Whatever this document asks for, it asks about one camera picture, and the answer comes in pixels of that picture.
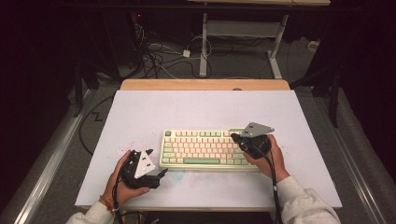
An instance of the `hand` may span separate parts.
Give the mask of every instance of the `hand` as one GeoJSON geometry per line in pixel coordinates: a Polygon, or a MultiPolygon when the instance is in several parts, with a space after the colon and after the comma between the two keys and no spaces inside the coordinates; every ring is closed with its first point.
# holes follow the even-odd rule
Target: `hand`
{"type": "MultiPolygon", "coordinates": [[[[114,172],[110,175],[107,181],[106,189],[105,192],[103,193],[103,199],[105,199],[111,206],[113,206],[113,196],[112,196],[112,191],[113,187],[116,184],[117,180],[117,175],[120,171],[121,166],[125,163],[125,161],[128,159],[129,155],[131,154],[131,150],[128,150],[117,162],[116,168],[114,169],[114,172]]],[[[143,195],[145,193],[149,192],[149,188],[143,187],[140,189],[130,189],[125,186],[125,184],[121,181],[118,185],[118,191],[117,191],[117,201],[119,203],[119,206],[122,206],[124,203],[128,202],[128,200],[138,197],[140,195],[143,195]]]]}
{"type": "MultiPolygon", "coordinates": [[[[280,150],[279,146],[277,145],[274,136],[271,134],[267,134],[267,136],[271,141],[271,151],[269,151],[267,153],[267,157],[268,157],[268,159],[270,159],[270,162],[275,165],[276,183],[277,183],[290,175],[285,168],[282,151],[280,150]]],[[[256,165],[257,167],[259,167],[260,171],[263,174],[272,178],[270,166],[264,157],[254,160],[246,152],[244,152],[244,156],[250,164],[256,165]]]]}

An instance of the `dark background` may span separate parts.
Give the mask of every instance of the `dark background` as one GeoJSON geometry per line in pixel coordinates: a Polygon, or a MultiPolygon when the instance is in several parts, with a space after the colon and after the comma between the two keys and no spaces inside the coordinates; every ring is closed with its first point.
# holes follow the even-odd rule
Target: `dark background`
{"type": "MultiPolygon", "coordinates": [[[[332,1],[341,6],[361,3],[332,1]]],[[[302,36],[311,40],[322,37],[307,75],[329,63],[340,66],[341,87],[375,152],[395,178],[394,157],[390,156],[396,144],[395,17],[391,15],[391,1],[375,1],[367,8],[363,15],[333,17],[332,23],[325,16],[290,16],[284,38],[292,41],[302,36]]],[[[200,30],[197,24],[201,17],[194,14],[183,13],[182,17],[191,22],[184,21],[180,26],[165,25],[175,20],[165,12],[160,14],[161,20],[149,15],[146,19],[151,28],[161,27],[164,33],[187,38],[200,30]]],[[[128,63],[123,56],[135,56],[111,46],[109,38],[118,36],[117,27],[127,27],[120,15],[90,13],[85,19],[77,11],[60,9],[50,0],[1,3],[1,210],[70,106],[67,94],[74,85],[76,64],[91,64],[91,69],[83,69],[82,76],[94,86],[92,71],[107,70],[116,76],[117,63],[128,63]]],[[[314,79],[310,85],[318,82],[320,79],[314,79]]]]}

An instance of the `mechanical keyboard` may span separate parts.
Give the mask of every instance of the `mechanical keyboard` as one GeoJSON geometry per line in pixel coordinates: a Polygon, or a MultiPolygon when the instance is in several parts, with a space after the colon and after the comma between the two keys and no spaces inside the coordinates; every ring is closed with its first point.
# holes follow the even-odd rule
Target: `mechanical keyboard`
{"type": "Polygon", "coordinates": [[[233,142],[232,133],[243,129],[166,130],[160,156],[160,167],[182,170],[242,170],[257,171],[245,159],[239,146],[233,142]]]}

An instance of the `person's right hand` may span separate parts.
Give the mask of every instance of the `person's right hand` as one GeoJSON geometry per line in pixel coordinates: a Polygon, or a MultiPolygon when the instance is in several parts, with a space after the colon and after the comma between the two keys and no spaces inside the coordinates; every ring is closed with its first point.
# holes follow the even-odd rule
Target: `person's right hand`
{"type": "MultiPolygon", "coordinates": [[[[290,176],[288,171],[285,168],[285,162],[283,161],[282,151],[276,143],[276,140],[273,135],[267,134],[268,138],[271,141],[271,152],[267,153],[268,159],[270,159],[271,163],[275,166],[276,171],[276,183],[283,180],[284,178],[290,176]]],[[[249,154],[244,152],[244,156],[250,164],[256,165],[259,167],[260,171],[272,178],[270,166],[265,158],[259,158],[254,160],[249,154]]]]}

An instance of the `metal bracket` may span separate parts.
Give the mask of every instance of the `metal bracket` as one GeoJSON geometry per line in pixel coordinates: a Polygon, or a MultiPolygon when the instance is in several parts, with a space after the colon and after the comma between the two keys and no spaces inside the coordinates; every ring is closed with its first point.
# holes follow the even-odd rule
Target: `metal bracket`
{"type": "Polygon", "coordinates": [[[241,137],[247,137],[247,138],[257,137],[263,134],[271,133],[274,130],[275,130],[274,128],[262,124],[250,122],[249,125],[244,129],[244,131],[241,132],[241,137]]]}

